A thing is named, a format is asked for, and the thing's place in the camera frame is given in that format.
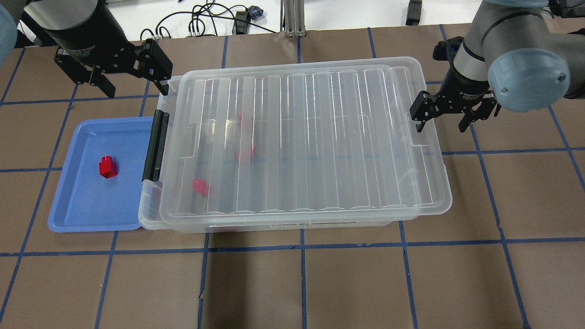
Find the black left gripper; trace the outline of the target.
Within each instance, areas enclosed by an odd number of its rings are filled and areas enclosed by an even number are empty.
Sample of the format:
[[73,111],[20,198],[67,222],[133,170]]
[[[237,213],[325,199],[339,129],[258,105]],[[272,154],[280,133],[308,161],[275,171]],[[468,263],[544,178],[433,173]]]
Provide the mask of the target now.
[[108,98],[115,86],[105,74],[127,73],[151,81],[161,95],[173,63],[159,44],[148,39],[134,46],[106,5],[50,5],[44,30],[59,45],[55,63],[76,84],[90,84]]

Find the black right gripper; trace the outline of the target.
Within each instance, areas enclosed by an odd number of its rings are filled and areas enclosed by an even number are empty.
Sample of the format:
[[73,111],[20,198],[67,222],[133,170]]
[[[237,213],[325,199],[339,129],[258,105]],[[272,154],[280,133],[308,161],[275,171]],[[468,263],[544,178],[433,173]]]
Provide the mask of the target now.
[[484,121],[491,116],[497,118],[500,104],[489,93],[487,81],[472,80],[457,71],[449,69],[441,84],[438,94],[420,91],[409,109],[415,128],[421,133],[426,123],[443,114],[463,113],[459,122],[459,131],[464,133],[470,125],[478,120]]

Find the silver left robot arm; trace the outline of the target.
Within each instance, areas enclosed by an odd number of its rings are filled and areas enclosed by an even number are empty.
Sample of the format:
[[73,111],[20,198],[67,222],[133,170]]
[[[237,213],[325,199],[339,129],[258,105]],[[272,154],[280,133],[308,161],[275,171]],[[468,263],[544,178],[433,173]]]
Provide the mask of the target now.
[[104,0],[3,0],[1,2],[1,61],[17,41],[23,13],[57,44],[54,62],[76,84],[90,84],[106,96],[116,88],[107,74],[129,74],[151,81],[166,96],[173,63],[157,42],[136,46]]

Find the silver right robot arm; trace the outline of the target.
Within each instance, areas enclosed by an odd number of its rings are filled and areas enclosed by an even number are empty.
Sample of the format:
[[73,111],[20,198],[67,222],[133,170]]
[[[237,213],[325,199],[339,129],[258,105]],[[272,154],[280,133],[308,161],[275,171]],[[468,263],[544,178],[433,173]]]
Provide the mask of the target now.
[[416,131],[446,114],[462,114],[459,131],[501,108],[540,110],[561,98],[583,99],[584,29],[551,32],[546,0],[484,0],[465,36],[437,43],[433,59],[449,63],[438,93],[421,91],[410,108]]

